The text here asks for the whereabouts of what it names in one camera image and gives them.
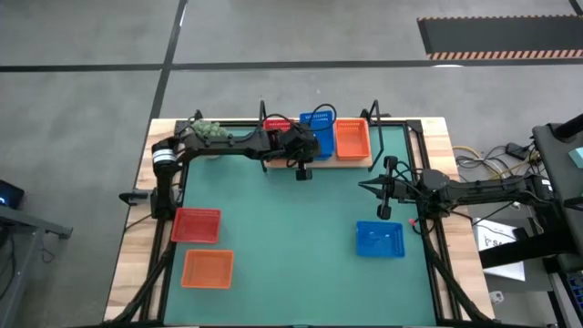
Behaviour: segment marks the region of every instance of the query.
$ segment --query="striped warning tape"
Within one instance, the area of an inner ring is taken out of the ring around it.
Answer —
[[[417,21],[423,20],[447,20],[447,19],[510,19],[510,18],[555,18],[555,17],[579,17],[578,15],[501,15],[501,16],[456,16],[456,17],[421,17]]]
[[[427,56],[432,60],[577,58],[583,56],[583,49],[441,52]]]

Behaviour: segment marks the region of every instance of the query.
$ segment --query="white paper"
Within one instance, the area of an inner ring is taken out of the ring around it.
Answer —
[[[507,236],[504,236],[499,233],[494,233],[484,227],[487,227],[496,232],[503,233]],[[497,245],[515,241],[514,233],[512,232],[512,230],[514,230],[515,227],[492,222],[489,220],[483,220],[476,224],[475,228],[477,236],[477,247],[480,251],[496,247]],[[519,280],[522,282],[525,280],[525,266],[523,262],[517,262],[507,265],[501,265],[494,268],[484,269],[484,272],[488,274],[494,274],[500,277]]]

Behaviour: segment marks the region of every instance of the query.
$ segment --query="black mat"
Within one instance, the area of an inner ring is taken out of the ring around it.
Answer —
[[[576,15],[425,17],[417,23],[431,59],[583,56],[583,18]]]

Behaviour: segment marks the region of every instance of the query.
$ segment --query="plastic basket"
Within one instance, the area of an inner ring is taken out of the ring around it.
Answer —
[[[312,112],[310,113],[301,113],[300,114],[300,123],[308,123],[310,122],[311,129],[319,129],[319,128],[326,128],[327,129],[314,131],[314,135],[320,142],[320,156],[315,158],[318,160],[326,160],[329,159],[332,154],[334,153],[334,129],[332,124],[333,112],[331,110],[323,110],[317,111],[313,115],[312,121],[310,118],[312,117]]]
[[[263,121],[263,129],[280,129],[281,131],[285,132],[289,130],[291,127],[290,122],[283,118],[276,118],[276,119],[266,119]]]
[[[184,288],[229,289],[233,251],[188,250],[181,285]]]
[[[220,210],[178,208],[172,241],[216,243],[219,241]]]
[[[403,225],[398,222],[356,222],[356,253],[365,257],[403,258]]]
[[[366,159],[371,156],[371,139],[364,118],[338,119],[335,125],[338,159]]]

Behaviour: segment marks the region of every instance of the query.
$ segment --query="red basket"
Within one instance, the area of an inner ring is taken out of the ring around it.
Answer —
[[[364,118],[337,119],[334,125],[338,159],[357,160],[371,156],[368,123]]]
[[[217,243],[220,210],[178,208],[172,227],[172,241]]]
[[[289,130],[291,127],[290,122],[283,118],[276,118],[276,119],[266,119],[263,121],[263,129],[280,129],[281,131],[285,132]]]

